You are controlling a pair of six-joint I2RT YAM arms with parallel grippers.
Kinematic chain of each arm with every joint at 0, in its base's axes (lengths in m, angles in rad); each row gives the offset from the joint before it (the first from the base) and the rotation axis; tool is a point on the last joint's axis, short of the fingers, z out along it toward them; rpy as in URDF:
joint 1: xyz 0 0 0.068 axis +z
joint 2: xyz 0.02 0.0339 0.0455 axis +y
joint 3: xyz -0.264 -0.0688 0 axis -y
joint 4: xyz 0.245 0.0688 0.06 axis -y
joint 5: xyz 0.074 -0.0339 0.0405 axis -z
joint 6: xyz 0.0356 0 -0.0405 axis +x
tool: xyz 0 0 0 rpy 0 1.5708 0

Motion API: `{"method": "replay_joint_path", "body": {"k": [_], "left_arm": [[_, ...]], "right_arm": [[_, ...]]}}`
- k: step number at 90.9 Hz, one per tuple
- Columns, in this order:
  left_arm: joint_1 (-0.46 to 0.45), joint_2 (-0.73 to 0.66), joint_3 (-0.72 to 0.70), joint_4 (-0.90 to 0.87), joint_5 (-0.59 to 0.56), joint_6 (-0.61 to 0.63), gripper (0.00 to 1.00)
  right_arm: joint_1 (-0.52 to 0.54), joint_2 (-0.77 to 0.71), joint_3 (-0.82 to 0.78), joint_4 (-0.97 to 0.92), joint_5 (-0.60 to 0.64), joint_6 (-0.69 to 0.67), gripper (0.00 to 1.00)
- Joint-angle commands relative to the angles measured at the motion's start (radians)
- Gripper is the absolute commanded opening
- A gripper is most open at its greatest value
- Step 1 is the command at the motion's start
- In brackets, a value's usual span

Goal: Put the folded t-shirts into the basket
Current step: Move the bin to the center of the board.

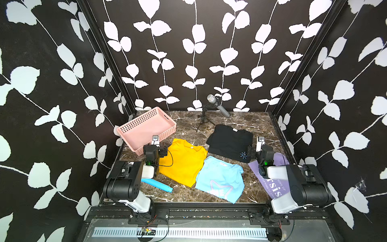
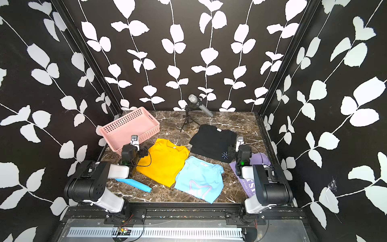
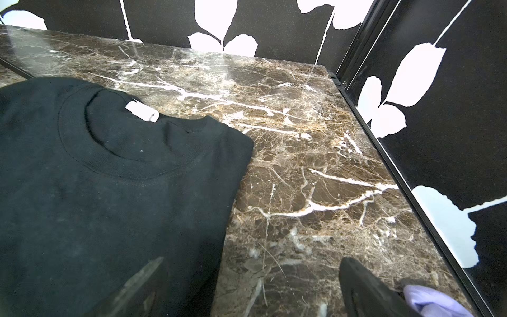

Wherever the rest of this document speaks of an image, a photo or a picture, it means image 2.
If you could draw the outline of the pink perforated plastic basket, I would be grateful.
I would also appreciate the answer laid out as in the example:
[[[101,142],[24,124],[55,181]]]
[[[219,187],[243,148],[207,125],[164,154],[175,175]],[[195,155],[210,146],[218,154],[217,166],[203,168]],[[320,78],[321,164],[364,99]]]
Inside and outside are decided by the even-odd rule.
[[[144,107],[140,107],[97,131],[111,150],[121,155],[123,146],[131,142],[133,135],[138,136],[142,144],[160,132],[160,123]]]

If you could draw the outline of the yellow t-shirt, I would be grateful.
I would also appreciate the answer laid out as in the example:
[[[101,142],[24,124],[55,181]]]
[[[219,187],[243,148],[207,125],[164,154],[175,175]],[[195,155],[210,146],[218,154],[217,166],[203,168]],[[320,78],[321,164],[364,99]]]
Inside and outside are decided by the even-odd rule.
[[[137,172],[170,188],[183,169],[190,151],[185,146],[177,146],[167,139],[157,139],[148,153],[148,156],[138,162]]]

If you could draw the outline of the black t-shirt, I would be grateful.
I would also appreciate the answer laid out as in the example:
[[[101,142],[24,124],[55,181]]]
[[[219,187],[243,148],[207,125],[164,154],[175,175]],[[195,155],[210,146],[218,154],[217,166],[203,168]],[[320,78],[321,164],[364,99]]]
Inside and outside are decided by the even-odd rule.
[[[237,133],[221,130],[216,126],[200,125],[199,130],[190,140],[191,153],[211,158],[220,162],[231,163],[234,159],[229,147],[235,147]]]

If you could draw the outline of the light blue t-shirt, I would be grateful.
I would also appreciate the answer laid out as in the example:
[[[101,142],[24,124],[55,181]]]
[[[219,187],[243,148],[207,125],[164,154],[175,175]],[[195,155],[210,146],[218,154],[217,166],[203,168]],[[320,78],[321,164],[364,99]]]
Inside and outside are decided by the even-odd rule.
[[[174,188],[212,204],[224,188],[223,173],[222,166],[190,156],[176,176]]]

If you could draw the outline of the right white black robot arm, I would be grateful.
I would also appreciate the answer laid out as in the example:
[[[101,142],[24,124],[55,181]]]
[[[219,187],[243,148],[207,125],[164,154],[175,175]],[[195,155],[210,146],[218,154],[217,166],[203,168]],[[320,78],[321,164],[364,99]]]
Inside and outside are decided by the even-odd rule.
[[[259,214],[274,206],[292,203],[293,193],[280,165],[252,165],[252,149],[245,144],[230,146],[228,152],[231,158],[236,160],[236,176],[252,181],[256,192],[243,202],[244,214]]]

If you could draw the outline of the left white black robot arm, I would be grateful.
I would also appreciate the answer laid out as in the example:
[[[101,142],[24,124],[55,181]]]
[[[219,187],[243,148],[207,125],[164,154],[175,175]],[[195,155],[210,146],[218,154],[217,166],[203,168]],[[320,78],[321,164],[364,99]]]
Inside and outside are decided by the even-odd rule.
[[[109,213],[129,216],[131,209],[128,202],[111,192],[106,184],[109,179],[114,179],[150,192],[149,186],[132,179],[138,162],[148,154],[148,149],[143,146],[127,144],[123,147],[123,165],[108,161],[84,161],[65,185],[64,196],[75,202],[96,205]]]

